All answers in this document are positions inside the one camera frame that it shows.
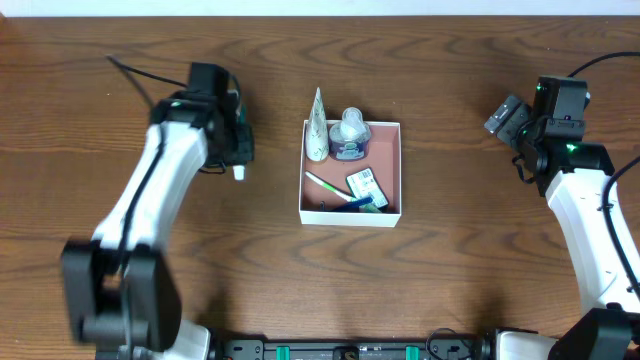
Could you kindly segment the red Colgate toothpaste tube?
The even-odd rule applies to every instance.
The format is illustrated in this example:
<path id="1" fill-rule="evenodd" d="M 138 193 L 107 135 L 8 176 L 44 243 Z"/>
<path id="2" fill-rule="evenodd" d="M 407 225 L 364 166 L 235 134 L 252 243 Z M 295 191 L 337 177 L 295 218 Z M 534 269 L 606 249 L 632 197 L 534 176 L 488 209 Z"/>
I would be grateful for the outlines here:
<path id="1" fill-rule="evenodd" d="M 244 105 L 241 106 L 241 110 L 238 116 L 238 123 L 242 124 L 246 120 L 246 107 Z M 234 179 L 238 182 L 242 182 L 246 178 L 246 165 L 245 164 L 237 164 L 232 167 Z"/>

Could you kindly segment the white Pantene conditioner tube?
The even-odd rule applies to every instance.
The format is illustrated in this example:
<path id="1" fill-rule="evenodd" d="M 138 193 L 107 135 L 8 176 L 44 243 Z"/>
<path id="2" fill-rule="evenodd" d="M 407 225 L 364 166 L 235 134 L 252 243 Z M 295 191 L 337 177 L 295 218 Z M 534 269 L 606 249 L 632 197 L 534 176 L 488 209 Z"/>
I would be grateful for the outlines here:
<path id="1" fill-rule="evenodd" d="M 320 88 L 316 89 L 308 119 L 305 153 L 312 162 L 323 162 L 329 155 L 328 122 Z"/>

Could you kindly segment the green Dettol soap bar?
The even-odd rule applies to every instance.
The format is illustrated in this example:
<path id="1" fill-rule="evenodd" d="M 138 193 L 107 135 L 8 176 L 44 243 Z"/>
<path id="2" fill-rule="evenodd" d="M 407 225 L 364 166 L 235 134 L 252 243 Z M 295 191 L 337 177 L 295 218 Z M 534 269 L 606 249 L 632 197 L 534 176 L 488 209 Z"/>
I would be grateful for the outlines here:
<path id="1" fill-rule="evenodd" d="M 355 198 L 367 198 L 378 208 L 385 208 L 389 201 L 375 179 L 371 168 L 365 168 L 346 177 L 346 183 Z"/>

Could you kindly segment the blue Gillette razor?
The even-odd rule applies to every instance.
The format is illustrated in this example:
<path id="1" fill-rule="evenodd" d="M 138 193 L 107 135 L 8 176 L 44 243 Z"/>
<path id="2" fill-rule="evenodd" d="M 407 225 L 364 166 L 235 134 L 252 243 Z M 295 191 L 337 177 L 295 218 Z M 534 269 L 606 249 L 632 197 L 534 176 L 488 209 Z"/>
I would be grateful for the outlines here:
<path id="1" fill-rule="evenodd" d="M 360 199 L 355 199 L 354 201 L 349 201 L 341 206 L 335 207 L 333 209 L 328 209 L 324 202 L 320 204 L 320 210 L 322 212 L 367 212 L 367 207 L 372 204 L 371 197 L 365 197 Z"/>

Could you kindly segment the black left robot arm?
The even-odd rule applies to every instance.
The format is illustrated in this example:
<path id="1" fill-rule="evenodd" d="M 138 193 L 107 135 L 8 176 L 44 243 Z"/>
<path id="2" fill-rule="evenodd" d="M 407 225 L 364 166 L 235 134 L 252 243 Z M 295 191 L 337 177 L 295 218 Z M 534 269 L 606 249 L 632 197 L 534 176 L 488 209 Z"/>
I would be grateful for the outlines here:
<path id="1" fill-rule="evenodd" d="M 210 329 L 183 318 L 166 252 L 193 178 L 233 174 L 242 182 L 255 143 L 237 78 L 194 62 L 178 91 L 153 101 L 139 71 L 115 57 L 149 107 L 145 146 L 111 212 L 86 241 L 61 253 L 71 334 L 98 359 L 221 359 Z"/>

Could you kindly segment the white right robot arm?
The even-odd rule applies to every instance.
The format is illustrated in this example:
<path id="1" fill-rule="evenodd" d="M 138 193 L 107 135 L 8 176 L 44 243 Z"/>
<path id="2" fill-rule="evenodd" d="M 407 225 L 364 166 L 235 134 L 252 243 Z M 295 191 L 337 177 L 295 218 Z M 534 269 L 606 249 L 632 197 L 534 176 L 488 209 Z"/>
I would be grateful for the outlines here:
<path id="1" fill-rule="evenodd" d="M 617 195 L 604 145 L 584 141 L 586 81 L 542 76 L 534 100 L 508 97 L 486 130 L 515 152 L 520 180 L 533 184 L 558 221 L 578 283 L 581 318 L 559 338 L 499 329 L 475 346 L 477 359 L 627 359 L 639 355 L 639 253 Z"/>

